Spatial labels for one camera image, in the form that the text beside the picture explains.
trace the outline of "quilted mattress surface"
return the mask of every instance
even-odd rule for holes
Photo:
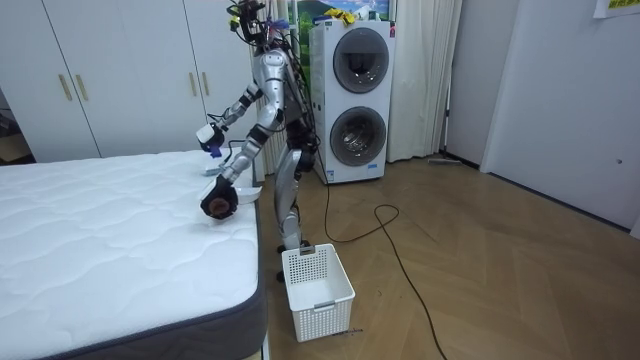
[[[255,206],[225,221],[201,212],[213,161],[194,151],[0,167],[0,359],[51,356],[249,299]],[[236,184],[251,186],[252,170]]]

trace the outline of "washing machine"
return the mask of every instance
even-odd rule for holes
[[[309,42],[311,101],[320,138],[316,171],[329,183],[382,177],[395,28],[386,21],[345,26],[326,20],[311,29]]]

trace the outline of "robot leg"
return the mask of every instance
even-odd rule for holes
[[[285,145],[276,172],[274,203],[280,236],[286,250],[297,249],[302,242],[300,215],[296,205],[300,178],[300,174],[296,174],[296,168],[301,156],[302,150],[289,149]]]

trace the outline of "basket handle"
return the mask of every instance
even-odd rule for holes
[[[320,303],[320,304],[315,304],[315,305],[313,305],[313,310],[314,311],[330,310],[330,309],[333,308],[333,306],[335,304],[336,304],[335,300],[323,302],[323,303]]]
[[[314,245],[300,248],[300,256],[311,255],[316,253],[316,247]]]

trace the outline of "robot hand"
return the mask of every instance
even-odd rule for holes
[[[196,132],[202,150],[211,153],[213,158],[222,156],[220,147],[224,144],[224,132],[229,130],[226,126],[218,126],[215,122],[209,123]]]
[[[222,220],[233,215],[238,209],[238,194],[233,184],[218,175],[213,189],[202,199],[200,208],[207,216]]]

